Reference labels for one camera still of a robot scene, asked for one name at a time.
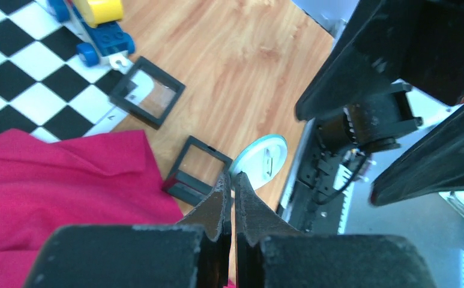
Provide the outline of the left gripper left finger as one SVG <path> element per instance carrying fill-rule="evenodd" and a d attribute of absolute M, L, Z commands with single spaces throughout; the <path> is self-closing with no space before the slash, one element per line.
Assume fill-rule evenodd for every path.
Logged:
<path fill-rule="evenodd" d="M 70 225 L 45 242 L 25 287 L 224 287 L 229 281 L 230 176 L 170 225 Z"/>

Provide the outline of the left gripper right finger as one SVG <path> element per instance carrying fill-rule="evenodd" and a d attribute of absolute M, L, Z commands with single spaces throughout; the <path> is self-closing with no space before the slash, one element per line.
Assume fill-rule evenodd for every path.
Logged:
<path fill-rule="evenodd" d="M 395 235 L 309 235 L 235 177 L 238 287 L 435 287 L 426 261 Z"/>

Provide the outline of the green round brooch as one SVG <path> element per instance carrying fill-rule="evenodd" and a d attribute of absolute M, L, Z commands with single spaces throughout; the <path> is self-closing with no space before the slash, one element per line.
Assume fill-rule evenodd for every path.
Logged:
<path fill-rule="evenodd" d="M 268 134 L 247 146 L 229 168 L 230 177 L 244 172 L 254 190 L 269 183 L 283 167 L 288 155 L 285 138 L 279 134 Z"/>

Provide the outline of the magenta red garment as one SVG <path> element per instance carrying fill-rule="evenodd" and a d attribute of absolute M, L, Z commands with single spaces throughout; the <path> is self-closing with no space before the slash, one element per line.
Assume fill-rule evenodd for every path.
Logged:
<path fill-rule="evenodd" d="M 162 183 L 143 131 L 55 143 L 20 130 L 0 134 L 0 287 L 25 282 L 60 226 L 180 220 Z"/>

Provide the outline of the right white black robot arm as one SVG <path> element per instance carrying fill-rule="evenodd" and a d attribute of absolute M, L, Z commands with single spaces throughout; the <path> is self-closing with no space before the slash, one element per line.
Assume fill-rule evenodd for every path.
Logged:
<path fill-rule="evenodd" d="M 413 89 L 456 111 L 373 181 L 372 205 L 464 191 L 464 1 L 360 1 L 295 105 L 329 151 L 371 154 L 423 124 Z"/>

